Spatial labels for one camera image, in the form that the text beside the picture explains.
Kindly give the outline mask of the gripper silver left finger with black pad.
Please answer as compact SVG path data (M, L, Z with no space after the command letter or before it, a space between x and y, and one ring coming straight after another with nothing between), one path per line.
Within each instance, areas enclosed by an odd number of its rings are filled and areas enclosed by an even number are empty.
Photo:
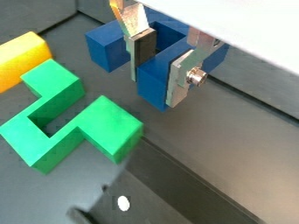
M154 56L156 30L149 27L145 7L134 0L109 0L109 7L124 33L130 79L136 81L136 68Z

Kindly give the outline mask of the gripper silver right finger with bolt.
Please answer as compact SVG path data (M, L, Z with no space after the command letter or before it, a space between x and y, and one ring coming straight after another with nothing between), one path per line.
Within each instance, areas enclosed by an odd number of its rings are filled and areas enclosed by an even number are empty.
M218 50L224 43L209 34L189 27L186 43L194 47L170 64L165 104L173 108L185 98L189 86L200 86L208 74L201 70L202 61Z

